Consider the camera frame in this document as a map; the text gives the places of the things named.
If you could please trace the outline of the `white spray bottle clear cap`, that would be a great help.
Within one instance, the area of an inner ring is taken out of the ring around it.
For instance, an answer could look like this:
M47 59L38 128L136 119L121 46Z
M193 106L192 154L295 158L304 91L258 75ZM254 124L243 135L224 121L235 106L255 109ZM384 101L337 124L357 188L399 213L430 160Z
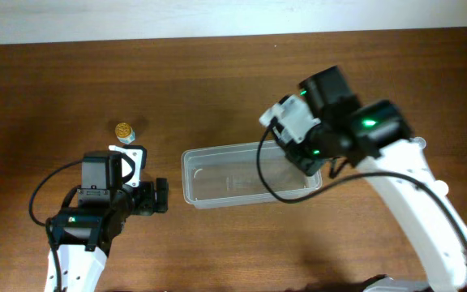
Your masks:
M418 136L413 138L413 142L419 147L419 148L425 148L426 147L426 141Z

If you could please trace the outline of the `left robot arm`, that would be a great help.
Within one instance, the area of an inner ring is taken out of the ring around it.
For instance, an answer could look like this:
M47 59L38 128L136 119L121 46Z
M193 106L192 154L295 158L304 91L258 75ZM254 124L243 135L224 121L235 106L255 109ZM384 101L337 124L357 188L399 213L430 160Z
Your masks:
M49 242L46 291L94 291L109 257L112 241L130 216L168 211L166 178L105 186L77 186L46 224Z

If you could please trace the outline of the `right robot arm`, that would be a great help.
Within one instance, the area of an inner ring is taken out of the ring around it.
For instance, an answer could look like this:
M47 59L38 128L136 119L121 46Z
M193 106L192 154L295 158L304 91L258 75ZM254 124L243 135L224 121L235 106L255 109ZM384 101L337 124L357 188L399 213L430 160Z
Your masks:
M338 67L299 84L268 110L267 129L304 174L341 159L355 174L323 189L365 179L415 250L426 289L467 291L467 226L447 198L399 109L382 100L363 105Z

